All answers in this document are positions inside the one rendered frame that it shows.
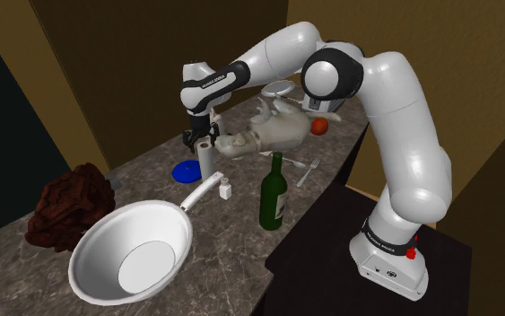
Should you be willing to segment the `grey paper towel roll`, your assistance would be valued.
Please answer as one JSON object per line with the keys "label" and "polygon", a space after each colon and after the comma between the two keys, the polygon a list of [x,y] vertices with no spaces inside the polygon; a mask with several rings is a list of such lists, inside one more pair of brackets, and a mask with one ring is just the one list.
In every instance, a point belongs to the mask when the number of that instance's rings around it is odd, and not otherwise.
{"label": "grey paper towel roll", "polygon": [[211,140],[206,138],[196,146],[202,181],[207,180],[215,173],[213,166],[213,146]]}

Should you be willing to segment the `white frying pan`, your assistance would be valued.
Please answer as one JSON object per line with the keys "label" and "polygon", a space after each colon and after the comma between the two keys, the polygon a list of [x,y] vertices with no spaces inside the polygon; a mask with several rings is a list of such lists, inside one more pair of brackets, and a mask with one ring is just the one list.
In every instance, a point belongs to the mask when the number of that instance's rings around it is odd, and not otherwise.
{"label": "white frying pan", "polygon": [[164,289],[191,249],[187,211],[223,178],[215,172],[179,205],[144,200],[120,207],[99,220],[78,242],[68,277],[87,303],[136,303]]}

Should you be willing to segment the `black robot stand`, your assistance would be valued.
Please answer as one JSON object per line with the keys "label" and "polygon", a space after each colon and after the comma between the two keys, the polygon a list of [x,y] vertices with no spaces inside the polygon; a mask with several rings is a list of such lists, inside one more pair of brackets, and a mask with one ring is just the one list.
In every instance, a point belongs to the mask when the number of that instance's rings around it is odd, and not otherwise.
{"label": "black robot stand", "polygon": [[349,242],[375,204],[338,182],[325,189],[266,260],[264,316],[469,316],[472,250],[427,226],[417,232],[429,272],[419,301],[359,274]]}

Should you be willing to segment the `silver spoon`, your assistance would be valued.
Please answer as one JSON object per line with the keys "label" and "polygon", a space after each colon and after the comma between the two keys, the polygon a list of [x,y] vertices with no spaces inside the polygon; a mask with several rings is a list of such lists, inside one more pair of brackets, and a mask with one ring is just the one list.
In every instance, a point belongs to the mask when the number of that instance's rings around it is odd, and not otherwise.
{"label": "silver spoon", "polygon": [[[273,151],[260,152],[259,154],[262,154],[263,156],[272,156],[273,155]],[[306,167],[306,165],[304,163],[297,162],[297,161],[294,161],[294,160],[289,159],[289,158],[282,157],[282,160],[286,161],[286,162],[292,163],[297,168],[305,168]]]}

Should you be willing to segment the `red apple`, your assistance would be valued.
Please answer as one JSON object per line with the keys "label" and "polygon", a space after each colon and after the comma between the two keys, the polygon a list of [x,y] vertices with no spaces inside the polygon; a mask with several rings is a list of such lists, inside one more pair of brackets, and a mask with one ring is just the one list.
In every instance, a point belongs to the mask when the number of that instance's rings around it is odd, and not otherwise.
{"label": "red apple", "polygon": [[326,118],[315,118],[311,122],[310,132],[315,136],[322,136],[328,131],[328,121]]}

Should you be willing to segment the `brown crumpled cloth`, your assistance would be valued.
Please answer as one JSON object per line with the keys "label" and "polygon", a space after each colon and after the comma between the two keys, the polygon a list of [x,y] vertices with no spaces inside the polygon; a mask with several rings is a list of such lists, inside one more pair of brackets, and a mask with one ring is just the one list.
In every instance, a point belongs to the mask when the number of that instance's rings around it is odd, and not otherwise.
{"label": "brown crumpled cloth", "polygon": [[72,251],[94,224],[115,209],[115,193],[90,162],[45,185],[24,234],[27,243]]}

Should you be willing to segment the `silver fork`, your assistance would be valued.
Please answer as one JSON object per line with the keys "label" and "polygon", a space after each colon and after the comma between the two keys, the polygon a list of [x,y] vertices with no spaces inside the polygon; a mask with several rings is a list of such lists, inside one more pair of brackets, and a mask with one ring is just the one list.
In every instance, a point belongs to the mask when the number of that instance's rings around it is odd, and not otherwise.
{"label": "silver fork", "polygon": [[320,163],[319,159],[315,159],[309,166],[309,169],[306,171],[306,173],[300,178],[300,180],[297,182],[296,187],[299,188],[302,186],[306,178],[309,176],[310,172],[312,170],[315,170]]}

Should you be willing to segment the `grey toaster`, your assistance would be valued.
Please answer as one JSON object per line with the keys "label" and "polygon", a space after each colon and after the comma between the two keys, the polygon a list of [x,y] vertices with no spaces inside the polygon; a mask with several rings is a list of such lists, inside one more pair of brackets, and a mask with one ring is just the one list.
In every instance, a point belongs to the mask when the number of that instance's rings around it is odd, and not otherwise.
{"label": "grey toaster", "polygon": [[344,99],[320,101],[310,98],[307,94],[301,102],[301,109],[306,112],[337,112],[344,104]]}

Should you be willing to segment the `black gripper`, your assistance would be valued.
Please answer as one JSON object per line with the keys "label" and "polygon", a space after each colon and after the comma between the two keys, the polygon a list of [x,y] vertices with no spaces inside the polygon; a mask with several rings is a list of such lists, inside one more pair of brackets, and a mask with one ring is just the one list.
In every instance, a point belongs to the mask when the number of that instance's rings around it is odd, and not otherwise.
{"label": "black gripper", "polygon": [[190,152],[195,152],[195,142],[197,139],[209,136],[211,146],[215,146],[216,138],[219,136],[219,126],[210,122],[210,115],[203,116],[189,115],[190,129],[182,133],[182,141]]}

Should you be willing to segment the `blue round plate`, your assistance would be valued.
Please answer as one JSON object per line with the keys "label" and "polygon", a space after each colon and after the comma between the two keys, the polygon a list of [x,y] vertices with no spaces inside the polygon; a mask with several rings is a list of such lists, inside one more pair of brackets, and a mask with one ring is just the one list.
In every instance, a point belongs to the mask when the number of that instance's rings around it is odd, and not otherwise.
{"label": "blue round plate", "polygon": [[193,183],[202,179],[199,161],[185,160],[178,163],[171,172],[172,178],[179,183]]}

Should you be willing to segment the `white animal figure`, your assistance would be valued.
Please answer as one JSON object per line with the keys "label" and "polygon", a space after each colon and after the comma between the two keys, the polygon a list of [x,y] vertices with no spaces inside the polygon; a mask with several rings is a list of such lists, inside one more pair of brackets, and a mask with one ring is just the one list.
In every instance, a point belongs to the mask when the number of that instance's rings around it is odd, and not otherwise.
{"label": "white animal figure", "polygon": [[261,98],[259,113],[249,119],[248,127],[234,136],[219,135],[213,145],[220,154],[237,158],[266,151],[286,151],[302,144],[311,130],[311,119],[341,121],[333,112],[303,112],[299,108],[274,99],[272,110]]}

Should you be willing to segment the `green glass bottle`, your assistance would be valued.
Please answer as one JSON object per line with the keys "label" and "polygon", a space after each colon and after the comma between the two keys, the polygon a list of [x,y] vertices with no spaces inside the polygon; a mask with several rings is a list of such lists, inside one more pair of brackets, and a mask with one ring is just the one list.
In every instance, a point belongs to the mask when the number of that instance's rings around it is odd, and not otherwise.
{"label": "green glass bottle", "polygon": [[260,193],[259,224],[267,231],[280,228],[287,199],[287,181],[282,175],[283,154],[273,153],[271,171],[263,178]]}

